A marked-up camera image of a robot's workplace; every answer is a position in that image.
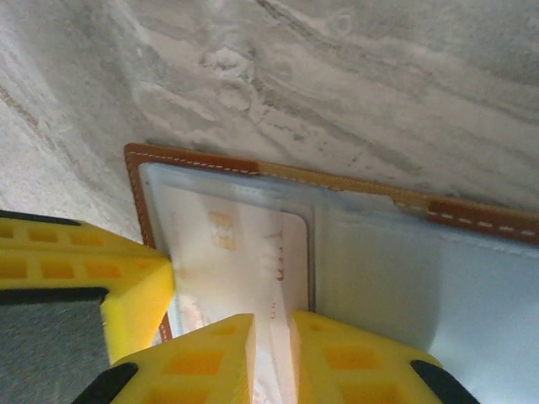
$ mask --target wallet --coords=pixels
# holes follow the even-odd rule
[[[176,147],[125,161],[144,243],[210,309],[175,299],[161,340],[191,305],[283,319],[274,348],[308,309],[432,354],[480,402],[539,397],[538,214]]]

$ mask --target wallet pocket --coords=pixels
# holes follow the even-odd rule
[[[539,393],[535,248],[400,215],[320,216],[317,312],[429,352],[481,402]]]

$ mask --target yellow foam block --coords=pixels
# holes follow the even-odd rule
[[[81,221],[3,212],[0,248],[158,257],[160,253]]]
[[[307,311],[291,329],[300,404],[439,404],[410,366],[432,356]]]
[[[165,257],[0,249],[0,290],[105,288],[110,362],[148,348],[173,297]]]
[[[122,359],[135,376],[112,404],[248,404],[254,316],[239,314]]]

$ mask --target card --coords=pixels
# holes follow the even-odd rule
[[[177,285],[168,311],[172,337],[253,313],[258,396],[266,404],[296,402],[289,326],[293,310],[308,309],[306,222],[169,185],[157,194]]]

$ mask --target white marble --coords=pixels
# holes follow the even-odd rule
[[[138,238],[154,140],[539,210],[536,0],[3,0],[0,207]]]

